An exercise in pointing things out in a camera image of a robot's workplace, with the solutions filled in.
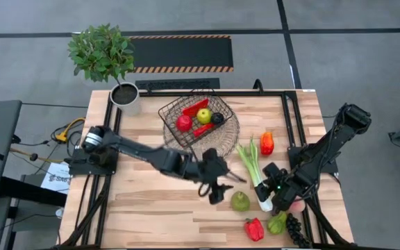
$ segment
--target green plant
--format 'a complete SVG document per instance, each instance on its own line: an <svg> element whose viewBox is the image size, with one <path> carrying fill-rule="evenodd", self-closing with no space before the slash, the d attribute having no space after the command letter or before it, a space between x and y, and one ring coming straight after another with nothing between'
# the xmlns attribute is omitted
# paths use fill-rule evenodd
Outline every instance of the green plant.
<svg viewBox="0 0 400 250"><path fill-rule="evenodd" d="M118 77L124 77L133 71L133 50L131 40L122 37L118 26L110 28L110 24L89 28L72 36L69 42L69 57L76 65L74 75L81 70L84 77L97 82L108 82L112 76L121 87Z"/></svg>

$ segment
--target wire basket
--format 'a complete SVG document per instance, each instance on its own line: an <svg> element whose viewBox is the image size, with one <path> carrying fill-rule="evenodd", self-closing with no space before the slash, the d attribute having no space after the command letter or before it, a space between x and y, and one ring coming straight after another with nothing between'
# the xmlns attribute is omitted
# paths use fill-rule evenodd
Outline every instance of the wire basket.
<svg viewBox="0 0 400 250"><path fill-rule="evenodd" d="M221 113L224 116L224 121L221 124L215 125L213 128L208 129L199 137L194 136L194 130L203 126L197 119L192 119L192 128L187 132L180 132L176 127L176 121L184 108L190 107L204 99L208 99L208 108L214 113ZM223 126L230 118L234 116L231 108L214 92L214 90L193 90L191 93L184 97L179 97L173 102L162 107L158 114L169 129L174 139L186 149L191 147L194 143L202 140L213 131Z"/></svg>

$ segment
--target red pepper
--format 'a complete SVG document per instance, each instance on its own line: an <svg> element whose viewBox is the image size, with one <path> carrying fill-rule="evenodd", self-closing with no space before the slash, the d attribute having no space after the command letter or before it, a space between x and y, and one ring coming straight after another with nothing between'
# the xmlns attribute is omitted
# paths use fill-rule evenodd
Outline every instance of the red pepper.
<svg viewBox="0 0 400 250"><path fill-rule="evenodd" d="M209 102L208 99L204 99L203 101L199 101L198 103L196 103L196 104L194 104L194 105L192 105L192 106L189 106L189 107L187 107L187 108L184 108L183 111L182 111L182 113L183 113L184 115L189 115L189 116L191 116L191 117L194 117L194 116L197 115L198 111L199 111L201 108L206 108L206 107L208 107L208 102Z"/></svg>
<svg viewBox="0 0 400 250"><path fill-rule="evenodd" d="M265 132L260 137L260 152L264 156L268 156L274 150L274 141L271 132Z"/></svg>
<svg viewBox="0 0 400 250"><path fill-rule="evenodd" d="M194 130L194 136L199 137L200 135L205 133L209 128L213 128L213 126L214 126L214 124L211 122L201 126L200 128Z"/></svg>
<svg viewBox="0 0 400 250"><path fill-rule="evenodd" d="M244 224L244 230L252 241L263 239L263 226L257 218L247 219L247 222Z"/></svg>

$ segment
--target orange bell pepper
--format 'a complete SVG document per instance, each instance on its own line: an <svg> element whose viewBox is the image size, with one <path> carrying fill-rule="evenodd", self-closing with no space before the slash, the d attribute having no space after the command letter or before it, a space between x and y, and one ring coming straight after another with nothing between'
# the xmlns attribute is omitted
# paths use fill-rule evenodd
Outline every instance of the orange bell pepper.
<svg viewBox="0 0 400 250"><path fill-rule="evenodd" d="M260 137L260 152L264 156L268 156L274 150L274 141L271 132L265 132Z"/></svg>

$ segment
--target wooden tabletop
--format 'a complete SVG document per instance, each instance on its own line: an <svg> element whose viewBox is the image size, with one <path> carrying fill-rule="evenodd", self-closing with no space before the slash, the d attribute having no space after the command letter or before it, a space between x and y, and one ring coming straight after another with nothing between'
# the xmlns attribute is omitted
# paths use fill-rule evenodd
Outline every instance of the wooden tabletop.
<svg viewBox="0 0 400 250"><path fill-rule="evenodd" d="M85 135L91 126L102 125L108 91L92 93L84 124ZM314 90L297 90L306 140L318 141L325 133L324 121ZM175 97L141 97L142 113L136 117L122 116L120 135L143 144L159 146L163 144L163 121L158 109L173 101ZM274 136L275 149L267 158L260 157L260 167L271 161L279 167L289 169L287 148L289 147L285 118L280 97L223 97L234 110L240 122L241 144L248 144L254 135L259 138L265 131ZM294 135L299 142L294 111L290 103ZM111 127L115 111L112 114ZM106 221L104 224L102 248L126 247L293 247L288 235L272 235L266 230L269 213L258 206L256 193L237 151L226 157L231 171L245 177L247 184L235 184L224 178L219 183L234 185L225 193L225 200L216 206L208 198L199 198L198 184L176 180L159 174L153 167L129 156L120 155L117 173L112 178ZM322 174L319 189L323 213L346 240L353 240L342 193L338 183L328 174ZM78 205L80 203L85 176L72 179L64 215L60 227L61 238L67 239L74 230ZM90 189L92 179L87 186ZM230 199L235 191L249 195L251 208L248 212L235 212L230 207ZM82 215L84 216L89 191L86 192ZM243 224L246 218L259 218L265 227L265 238L252 242L246 236ZM94 242L98 215L94 217L89 243ZM318 230L313 223L313 234L318 242Z"/></svg>

